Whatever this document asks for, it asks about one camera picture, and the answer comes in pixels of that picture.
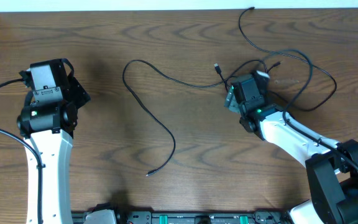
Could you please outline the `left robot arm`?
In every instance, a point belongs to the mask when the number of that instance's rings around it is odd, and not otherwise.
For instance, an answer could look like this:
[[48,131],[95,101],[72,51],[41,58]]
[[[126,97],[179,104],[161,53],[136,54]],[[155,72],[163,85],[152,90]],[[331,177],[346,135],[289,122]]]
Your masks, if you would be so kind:
[[30,88],[17,117],[28,167],[27,223],[72,223],[69,163],[78,110],[89,94],[65,58],[21,71]]

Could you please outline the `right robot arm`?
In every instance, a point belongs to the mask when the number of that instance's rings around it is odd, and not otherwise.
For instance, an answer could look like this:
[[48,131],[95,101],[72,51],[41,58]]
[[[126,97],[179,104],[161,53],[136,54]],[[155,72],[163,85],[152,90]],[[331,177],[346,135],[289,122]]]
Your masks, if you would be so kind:
[[326,138],[267,98],[270,77],[260,71],[236,77],[225,107],[240,114],[249,133],[286,151],[306,169],[310,200],[288,212],[292,223],[358,223],[358,142]]

